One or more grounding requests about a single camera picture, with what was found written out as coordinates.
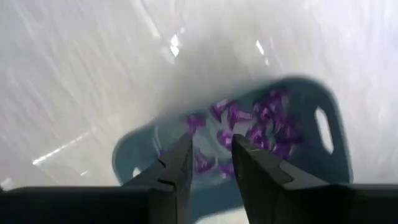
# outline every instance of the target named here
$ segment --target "basket handle hole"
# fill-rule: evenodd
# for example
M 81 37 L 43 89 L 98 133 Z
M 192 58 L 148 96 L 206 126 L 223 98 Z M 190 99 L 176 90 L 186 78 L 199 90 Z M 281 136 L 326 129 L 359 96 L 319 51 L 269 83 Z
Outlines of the basket handle hole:
M 326 118 L 325 111 L 318 107 L 315 110 L 315 119 L 317 120 L 317 126 L 321 135 L 323 148 L 326 150 L 327 153 L 329 153 L 329 155 L 332 155 L 334 147 L 331 140 L 329 123 Z

